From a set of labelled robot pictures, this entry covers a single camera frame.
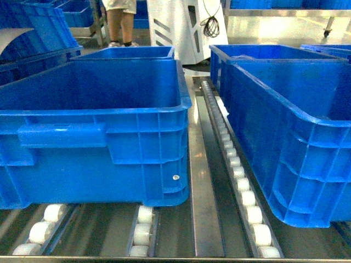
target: stainless steel frame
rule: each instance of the stainless steel frame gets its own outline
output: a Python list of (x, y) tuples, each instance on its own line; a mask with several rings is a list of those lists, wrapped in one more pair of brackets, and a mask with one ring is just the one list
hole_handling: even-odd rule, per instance
[(228, 21), (230, 16), (276, 16), (276, 17), (323, 17), (328, 16), (329, 21), (324, 31), (324, 37), (327, 37), (332, 31), (331, 26), (334, 18), (345, 17), (351, 18), (351, 10), (317, 10), (317, 9), (230, 9), (230, 1), (225, 1), (224, 22), (228, 30)]
[(102, 18), (99, 18), (96, 0), (90, 0), (90, 7), (93, 11), (94, 23), (90, 27), (71, 27), (70, 31), (75, 38), (91, 38), (96, 34), (98, 44), (102, 47), (104, 45), (104, 37), (101, 31), (101, 26), (106, 24), (105, 14), (102, 15)]

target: black cable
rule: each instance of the black cable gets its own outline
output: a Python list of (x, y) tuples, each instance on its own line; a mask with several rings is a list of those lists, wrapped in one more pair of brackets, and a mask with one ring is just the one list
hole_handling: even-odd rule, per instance
[(219, 7), (216, 11), (216, 13), (214, 15), (210, 15), (207, 8), (206, 8), (206, 5), (205, 5), (205, 0), (202, 0), (203, 1), (203, 6), (205, 6), (205, 10), (207, 12), (207, 14), (209, 15), (209, 18), (205, 19), (204, 21), (202, 21), (200, 23), (201, 26), (205, 26), (203, 28), (203, 34), (206, 36), (206, 37), (217, 37), (219, 35), (219, 22), (218, 20), (215, 18), (215, 15), (217, 15), (219, 9), (220, 9), (220, 1), (219, 1)]

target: white roller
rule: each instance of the white roller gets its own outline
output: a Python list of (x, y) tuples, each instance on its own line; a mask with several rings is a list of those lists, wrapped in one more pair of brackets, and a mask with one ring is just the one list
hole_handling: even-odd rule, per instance
[(219, 129), (219, 134), (220, 134), (220, 135), (222, 135), (222, 134), (228, 134), (228, 129), (227, 129), (227, 128)]
[(229, 165), (231, 167), (240, 167), (241, 166), (240, 158), (238, 156), (230, 157), (229, 158)]
[(243, 206), (250, 206), (256, 204), (256, 198), (252, 191), (242, 191), (239, 194), (240, 202)]
[(238, 167), (232, 167), (233, 170), (233, 177), (234, 178), (244, 178), (245, 177), (245, 171), (244, 168), (242, 166), (238, 166)]
[(42, 247), (39, 244), (22, 244), (16, 247), (12, 255), (14, 256), (37, 256)]
[(263, 217), (261, 208), (258, 206), (245, 207), (245, 215), (250, 225), (262, 224)]
[(238, 178), (236, 181), (236, 188), (239, 191), (248, 191), (250, 190), (250, 182), (248, 181), (248, 178)]
[(65, 204), (50, 204), (45, 209), (44, 220), (47, 222), (58, 222), (66, 209), (67, 206)]
[(134, 245), (149, 245), (151, 224), (137, 224), (134, 230)]
[(235, 148), (229, 148), (227, 149), (227, 157), (235, 157), (236, 156), (236, 149)]
[(50, 237), (55, 227), (55, 223), (52, 222), (38, 222), (32, 226), (31, 232), (29, 233), (29, 240), (31, 243), (44, 244), (45, 241)]
[(222, 138), (222, 141), (229, 141), (230, 140), (229, 134), (222, 134), (220, 137)]
[(152, 214), (154, 209), (152, 207), (146, 207), (141, 205), (138, 211), (138, 223), (141, 224), (152, 224)]
[(265, 259), (280, 258), (279, 251), (275, 247), (258, 247), (258, 255)]
[(149, 247), (146, 245), (134, 245), (131, 248), (129, 256), (136, 258), (146, 258), (148, 256)]
[(233, 148), (233, 142), (232, 141), (223, 141), (223, 147), (225, 149)]
[(217, 122), (217, 127), (218, 127), (218, 129), (223, 129), (223, 128), (225, 128), (225, 123), (224, 123), (224, 121), (223, 121), (223, 120), (218, 121), (218, 122)]
[(272, 237), (270, 235), (270, 229), (267, 225), (251, 225), (250, 230), (252, 232), (253, 240), (258, 247), (271, 245)]

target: leg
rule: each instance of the leg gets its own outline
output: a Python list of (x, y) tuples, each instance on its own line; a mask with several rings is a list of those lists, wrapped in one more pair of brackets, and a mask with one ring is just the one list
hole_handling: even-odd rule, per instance
[(107, 11), (107, 21), (111, 41), (117, 42), (120, 35), (120, 25), (123, 16), (123, 9), (111, 9)]
[(133, 40), (134, 14), (123, 13), (121, 26), (123, 42), (131, 42)]
[(324, 31), (324, 37), (328, 37), (329, 34), (330, 34), (330, 32), (332, 31), (331, 26), (332, 26), (332, 24), (333, 24), (333, 22), (334, 22), (334, 18), (335, 18), (334, 16), (331, 16), (331, 17), (329, 18), (328, 24), (327, 24), (327, 28), (326, 28), (325, 31)]

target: person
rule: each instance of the person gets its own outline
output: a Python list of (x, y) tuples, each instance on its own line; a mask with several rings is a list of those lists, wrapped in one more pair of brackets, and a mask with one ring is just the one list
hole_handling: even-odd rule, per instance
[[(111, 42), (109, 47), (137, 47), (132, 42), (134, 15), (137, 13), (137, 0), (103, 0), (107, 12), (107, 23)], [(123, 43), (119, 43), (120, 27)]]

